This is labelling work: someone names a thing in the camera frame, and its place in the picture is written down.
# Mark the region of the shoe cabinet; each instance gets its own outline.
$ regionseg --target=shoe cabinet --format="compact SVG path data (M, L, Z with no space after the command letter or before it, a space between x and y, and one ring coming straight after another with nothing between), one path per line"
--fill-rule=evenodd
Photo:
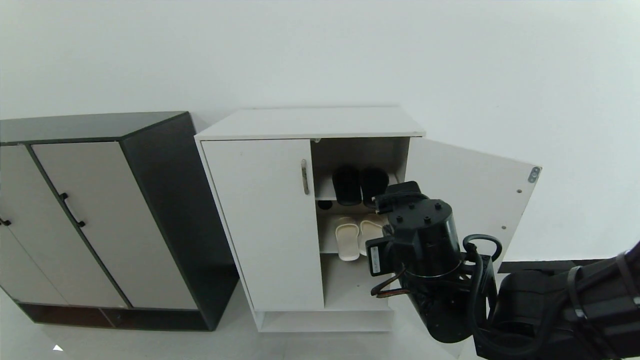
M189 113L0 121L0 286L35 322L213 330L237 284Z
M241 110L195 136L256 326L262 332L389 331L393 303L367 258L342 261L336 221L373 209L336 201L342 165L417 181L453 206L458 234L509 245L540 168L425 138L402 109ZM482 252L491 254L492 245Z

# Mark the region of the shoe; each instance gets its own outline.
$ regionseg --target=shoe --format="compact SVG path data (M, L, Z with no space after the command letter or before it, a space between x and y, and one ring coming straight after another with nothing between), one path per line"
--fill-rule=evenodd
M360 257L358 235L360 228L352 217L342 217L337 221L335 240L338 242L338 257L343 261L353 261Z
M368 167L360 172L360 187L365 206L374 209L373 197L384 194L389 185L389 175L377 167Z
M333 172L333 189L338 204L354 206L362 202L360 172L351 165L344 165Z
M361 236L358 240L358 248L362 255L367 255L367 240L382 237L383 225L385 225L384 218L379 215L370 214L362 219L362 222L360 223Z

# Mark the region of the cabinet door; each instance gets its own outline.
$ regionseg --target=cabinet door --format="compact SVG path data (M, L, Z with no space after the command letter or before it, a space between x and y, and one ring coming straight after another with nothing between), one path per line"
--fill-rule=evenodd
M2 147L0 170L0 213L64 299L71 305L125 307L26 147Z
M460 243L469 234L498 238L503 246L494 263L498 269L535 187L535 182L529 182L533 168L500 156L411 138L405 178L418 182L428 197L453 207ZM474 243L482 254L495 250L488 241Z
M324 308L309 140L207 141L202 147L255 310Z
M197 309L118 142L33 150L134 307Z
M15 239L9 226L1 225L0 286L19 302L68 304Z

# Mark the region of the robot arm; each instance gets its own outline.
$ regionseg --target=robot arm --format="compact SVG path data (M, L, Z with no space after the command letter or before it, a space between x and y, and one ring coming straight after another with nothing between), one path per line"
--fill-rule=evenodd
M460 249L453 212L415 182L376 197L383 237L367 241L372 276L395 274L371 295L408 295L434 339L474 337L489 360L621 359L640 356L640 244L616 258L567 272L521 271L497 293L493 262L502 246L474 234ZM492 241L493 255L477 241ZM385 290L399 280L399 289Z

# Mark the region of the gray floor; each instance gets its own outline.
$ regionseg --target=gray floor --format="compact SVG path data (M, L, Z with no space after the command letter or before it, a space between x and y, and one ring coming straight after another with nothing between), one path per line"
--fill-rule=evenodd
M396 318L387 333L260 334L238 286L215 332L91 329L34 324L0 291L0 359L448 360L463 351L429 339L415 312Z

